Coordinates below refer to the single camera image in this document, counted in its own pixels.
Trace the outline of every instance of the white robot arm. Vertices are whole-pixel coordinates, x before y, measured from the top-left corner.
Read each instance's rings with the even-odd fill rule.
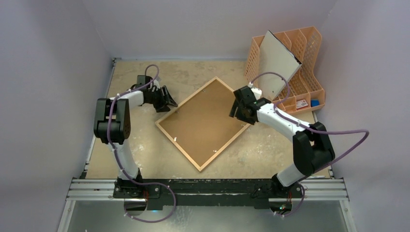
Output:
[[[148,83],[152,78],[149,76],[139,75],[137,84],[132,86],[138,87]],[[94,134],[100,138],[110,150],[111,145],[107,139],[108,115],[110,105],[114,98],[102,98],[97,100],[96,115],[94,120]],[[130,125],[130,109],[141,106],[144,103],[154,105],[157,112],[170,111],[170,106],[177,107],[177,103],[172,99],[166,86],[160,87],[159,82],[154,80],[153,83],[145,89],[134,91],[119,98],[115,103],[115,119],[111,122],[111,140],[117,149],[118,160],[123,166],[126,173],[135,179],[139,173],[139,168],[135,165],[132,158],[132,152],[128,137],[131,132]],[[123,171],[118,166],[118,177],[123,180],[128,180]]]
[[[234,95],[235,102],[231,109],[231,117],[236,117],[250,124],[262,122],[283,134],[293,143],[293,163],[272,177],[278,189],[290,187],[334,160],[335,153],[328,135],[313,134],[300,127],[300,125],[304,125],[315,130],[326,131],[322,123],[310,124],[276,109],[281,115],[299,124],[290,123],[278,115],[271,101],[265,98],[259,99],[262,95],[261,90],[252,87],[251,84],[234,91]]]

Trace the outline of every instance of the blue object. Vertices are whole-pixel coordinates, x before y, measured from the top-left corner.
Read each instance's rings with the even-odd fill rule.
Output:
[[[314,107],[314,106],[318,106],[318,105],[320,105],[318,99],[311,99],[310,100],[310,107]]]

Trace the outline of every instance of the white board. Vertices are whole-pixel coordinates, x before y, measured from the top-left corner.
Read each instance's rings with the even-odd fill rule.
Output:
[[[259,49],[259,74],[275,72],[281,74],[287,81],[290,81],[302,66],[302,63],[271,31],[266,33]],[[268,74],[258,79],[258,87],[262,90],[263,97],[273,100],[285,87],[285,82],[278,76]]]

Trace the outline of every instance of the wooden picture frame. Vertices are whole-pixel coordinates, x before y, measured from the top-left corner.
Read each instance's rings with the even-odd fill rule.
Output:
[[[155,122],[198,171],[250,126],[229,117],[235,100],[233,91],[214,77]]]

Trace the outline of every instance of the wooden tabletop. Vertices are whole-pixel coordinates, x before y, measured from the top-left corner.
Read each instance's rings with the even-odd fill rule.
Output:
[[[232,89],[247,84],[243,61],[119,61],[108,97],[129,89],[149,64],[159,66],[160,85],[168,87],[177,103],[215,76]],[[148,75],[154,76],[155,71],[150,69]],[[150,104],[131,109],[129,141],[143,178],[271,178],[293,161],[292,143],[271,127],[256,123],[199,172],[155,125],[164,114],[156,113]],[[295,117],[314,122],[312,112]],[[96,139],[86,178],[114,179],[117,172],[111,151]],[[328,170],[316,175],[329,177]]]

